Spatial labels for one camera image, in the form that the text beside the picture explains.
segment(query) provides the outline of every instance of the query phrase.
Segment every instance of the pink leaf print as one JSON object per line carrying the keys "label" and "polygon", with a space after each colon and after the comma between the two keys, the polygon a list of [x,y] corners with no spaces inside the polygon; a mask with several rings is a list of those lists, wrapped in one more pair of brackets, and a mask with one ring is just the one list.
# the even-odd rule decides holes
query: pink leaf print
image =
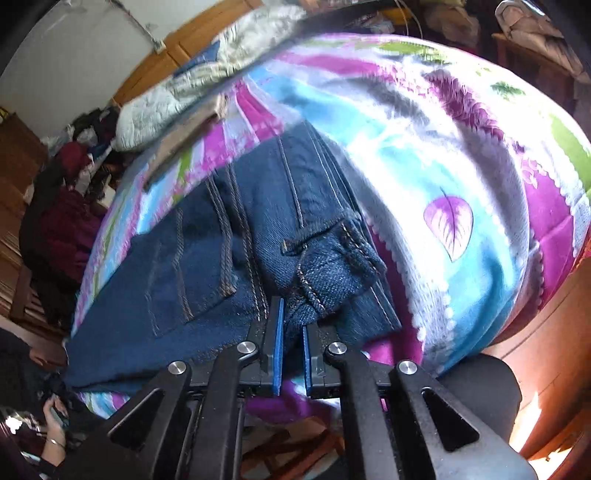
{"label": "pink leaf print", "polygon": [[505,133],[497,126],[496,120],[485,106],[478,101],[476,94],[462,85],[457,78],[440,72],[430,73],[425,78],[433,85],[432,92],[454,120],[484,130],[500,141],[505,138]]}
{"label": "pink leaf print", "polygon": [[445,247],[450,260],[455,262],[460,258],[472,235],[474,217],[470,205],[460,197],[444,193],[427,205],[423,218],[433,235]]}

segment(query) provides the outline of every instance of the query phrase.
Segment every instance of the metal screw head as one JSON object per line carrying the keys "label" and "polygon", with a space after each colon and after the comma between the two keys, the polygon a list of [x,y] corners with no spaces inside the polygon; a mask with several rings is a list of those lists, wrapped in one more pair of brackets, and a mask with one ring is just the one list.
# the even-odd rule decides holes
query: metal screw head
{"label": "metal screw head", "polygon": [[415,373],[417,373],[417,364],[410,360],[402,360],[398,364],[398,369],[404,375],[414,375]]}
{"label": "metal screw head", "polygon": [[256,345],[252,342],[241,342],[236,348],[240,353],[253,353],[256,350]]}
{"label": "metal screw head", "polygon": [[347,351],[347,346],[342,342],[332,342],[329,345],[329,352],[333,355],[343,355]]}
{"label": "metal screw head", "polygon": [[168,366],[168,371],[170,373],[172,373],[173,375],[183,374],[186,369],[187,369],[187,365],[185,365],[185,362],[181,362],[180,360],[177,360],[176,362],[172,362]]}

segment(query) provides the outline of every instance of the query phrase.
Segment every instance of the green leaf print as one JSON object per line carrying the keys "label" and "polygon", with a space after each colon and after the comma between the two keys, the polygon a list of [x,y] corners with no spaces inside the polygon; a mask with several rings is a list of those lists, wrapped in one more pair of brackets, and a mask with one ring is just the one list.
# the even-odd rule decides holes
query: green leaf print
{"label": "green leaf print", "polygon": [[486,76],[486,74],[488,74],[488,73],[492,73],[492,70],[489,67],[481,67],[478,70],[476,70],[476,74],[479,77],[482,77],[483,74]]}
{"label": "green leaf print", "polygon": [[511,86],[507,82],[496,82],[495,84],[491,85],[491,88],[493,92],[502,96],[505,100],[511,100],[511,98],[516,95],[525,95],[523,90]]}
{"label": "green leaf print", "polygon": [[553,114],[550,114],[549,117],[552,121],[552,136],[574,165],[583,182],[587,197],[591,198],[591,153],[581,145],[579,139],[562,123],[560,118]]}
{"label": "green leaf print", "polygon": [[333,47],[339,48],[345,45],[344,41],[335,41],[335,40],[307,40],[303,43],[306,47]]}
{"label": "green leaf print", "polygon": [[377,44],[374,41],[364,41],[364,40],[359,40],[355,42],[355,50],[364,50],[366,48],[374,48],[377,47],[379,44]]}
{"label": "green leaf print", "polygon": [[445,54],[441,51],[418,43],[390,41],[382,43],[379,48],[397,55],[416,55],[426,63],[450,64]]}
{"label": "green leaf print", "polygon": [[[177,184],[175,185],[174,190],[177,192],[184,192],[184,188],[187,184],[187,180],[185,179],[185,174],[191,168],[191,158],[193,156],[193,149],[188,148],[182,154],[180,158],[180,162],[178,164],[178,175],[177,175]],[[179,201],[181,201],[184,197],[183,193],[175,193],[173,195],[173,205],[176,205]]]}
{"label": "green leaf print", "polygon": [[[109,226],[107,228],[107,232],[105,234],[105,242],[103,243],[102,252],[100,257],[102,261],[104,261],[105,257],[107,256],[107,252],[109,251],[109,246],[111,245],[111,237],[113,236],[113,230],[115,229],[115,224],[119,220],[121,215],[121,210],[123,209],[123,205],[125,204],[125,200],[127,199],[127,195],[125,198],[119,202],[117,205],[117,210],[115,213],[109,218]],[[99,270],[96,270],[92,275],[92,291],[94,293],[94,298],[99,294]]]}

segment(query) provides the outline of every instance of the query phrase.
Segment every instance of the sunlight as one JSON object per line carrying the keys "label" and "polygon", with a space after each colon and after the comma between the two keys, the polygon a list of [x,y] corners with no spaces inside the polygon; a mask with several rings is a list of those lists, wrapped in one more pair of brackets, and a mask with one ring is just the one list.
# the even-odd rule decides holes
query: sunlight
{"label": "sunlight", "polygon": [[568,456],[571,449],[563,450],[562,452],[552,452],[548,458],[538,458],[537,460],[530,460],[530,465],[534,468],[538,475],[538,480],[548,480],[556,469],[560,466],[564,459]]}
{"label": "sunlight", "polygon": [[530,404],[525,408],[525,413],[523,415],[523,419],[519,423],[519,426],[511,433],[509,445],[513,447],[513,450],[516,452],[521,451],[525,445],[525,442],[527,442],[527,439],[530,437],[531,432],[533,432],[535,424],[538,422],[541,413],[542,410],[538,403],[538,392],[536,392]]}
{"label": "sunlight", "polygon": [[19,419],[16,419],[14,417],[7,417],[6,420],[4,421],[4,423],[6,423],[6,426],[10,429],[10,431],[13,435],[16,435],[17,430],[22,425],[22,422]]}

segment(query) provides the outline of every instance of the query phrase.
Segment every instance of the jeans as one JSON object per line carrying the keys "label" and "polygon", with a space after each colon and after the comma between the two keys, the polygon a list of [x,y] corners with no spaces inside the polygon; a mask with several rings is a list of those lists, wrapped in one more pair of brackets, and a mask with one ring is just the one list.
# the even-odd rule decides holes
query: jeans
{"label": "jeans", "polygon": [[134,237],[67,344],[73,388],[132,394],[169,362],[213,359],[286,300],[285,348],[334,322],[350,344],[400,327],[385,267],[343,174],[308,123],[212,173]]}

